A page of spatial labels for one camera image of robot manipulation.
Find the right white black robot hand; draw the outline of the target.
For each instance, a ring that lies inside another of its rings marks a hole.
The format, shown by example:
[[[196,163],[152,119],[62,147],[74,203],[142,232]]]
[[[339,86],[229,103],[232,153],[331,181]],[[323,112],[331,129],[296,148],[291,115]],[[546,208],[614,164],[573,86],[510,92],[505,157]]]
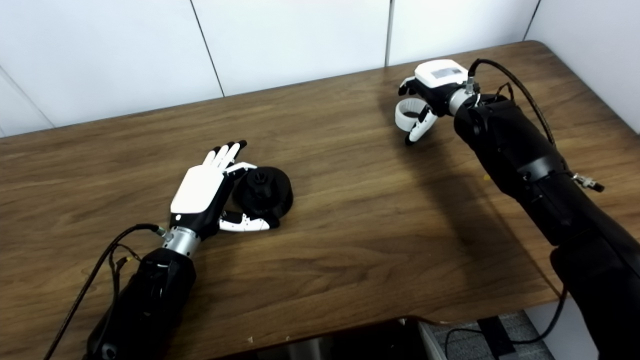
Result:
[[[452,59],[429,60],[414,69],[397,91],[407,96],[395,107],[395,123],[406,132],[405,144],[414,145],[435,124],[464,104],[478,104],[480,88],[469,71]]]

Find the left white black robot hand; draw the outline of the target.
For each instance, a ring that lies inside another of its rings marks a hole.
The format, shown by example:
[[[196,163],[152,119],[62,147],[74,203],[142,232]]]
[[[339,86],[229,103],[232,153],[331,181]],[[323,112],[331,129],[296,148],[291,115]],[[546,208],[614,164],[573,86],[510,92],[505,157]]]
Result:
[[[205,240],[218,233],[255,232],[277,229],[281,222],[273,217],[225,210],[224,207],[240,178],[257,168],[249,162],[236,163],[247,141],[231,141],[215,146],[203,162],[186,172],[170,204],[169,227],[192,231]]]

